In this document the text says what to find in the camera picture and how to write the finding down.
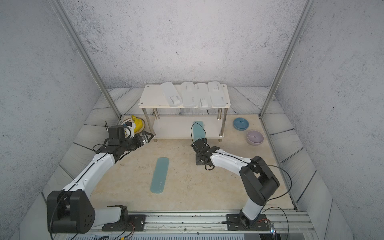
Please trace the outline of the teal pencil case with label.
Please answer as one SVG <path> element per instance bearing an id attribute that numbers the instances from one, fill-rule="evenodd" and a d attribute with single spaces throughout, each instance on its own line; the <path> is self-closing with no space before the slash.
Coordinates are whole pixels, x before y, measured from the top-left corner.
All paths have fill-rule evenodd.
<path id="1" fill-rule="evenodd" d="M 206 139 L 206 131 L 202 121 L 195 121 L 192 125 L 192 140 L 194 142 L 197 139 Z"/>

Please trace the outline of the clear pencil case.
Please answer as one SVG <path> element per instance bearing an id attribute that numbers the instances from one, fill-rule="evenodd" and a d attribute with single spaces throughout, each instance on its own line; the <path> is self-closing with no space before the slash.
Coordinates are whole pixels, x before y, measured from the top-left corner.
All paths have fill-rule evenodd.
<path id="1" fill-rule="evenodd" d="M 207 86 L 210 93 L 212 106 L 215 108 L 224 108 L 227 105 L 227 99 L 223 86 L 219 82 L 209 82 Z"/>
<path id="2" fill-rule="evenodd" d="M 184 82 L 181 84 L 183 106 L 185 108 L 197 107 L 197 96 L 195 92 L 195 85 L 192 82 Z"/>
<path id="3" fill-rule="evenodd" d="M 197 96 L 197 105 L 201 110 L 212 108 L 212 100 L 209 93 L 208 85 L 205 83 L 195 84 L 195 92 Z"/>
<path id="4" fill-rule="evenodd" d="M 161 84 L 160 86 L 169 107 L 175 108 L 183 105 L 183 99 L 173 83 L 166 82 Z"/>

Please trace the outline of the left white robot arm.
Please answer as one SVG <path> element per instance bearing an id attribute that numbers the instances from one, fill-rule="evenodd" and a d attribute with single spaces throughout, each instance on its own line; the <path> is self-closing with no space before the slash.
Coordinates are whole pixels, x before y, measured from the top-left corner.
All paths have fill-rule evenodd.
<path id="1" fill-rule="evenodd" d="M 103 231 L 127 231 L 133 225 L 125 206 L 95 209 L 90 196 L 104 174 L 119 160 L 149 143 L 154 135 L 142 131 L 129 137 L 123 127 L 109 129 L 109 138 L 96 150 L 88 166 L 60 191 L 47 197 L 47 224 L 50 234 L 85 234 L 101 226 Z"/>

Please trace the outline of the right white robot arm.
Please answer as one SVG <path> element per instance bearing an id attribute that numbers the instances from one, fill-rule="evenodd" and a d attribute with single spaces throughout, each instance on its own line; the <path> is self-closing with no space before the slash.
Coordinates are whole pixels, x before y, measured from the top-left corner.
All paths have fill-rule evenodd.
<path id="1" fill-rule="evenodd" d="M 192 144 L 196 157 L 205 166 L 223 168 L 240 176 L 248 200 L 240 211 L 240 223 L 247 229 L 253 226 L 263 207 L 280 186 L 280 182 L 263 158 L 252 159 L 229 154 L 222 149 L 205 143 L 201 147 Z"/>

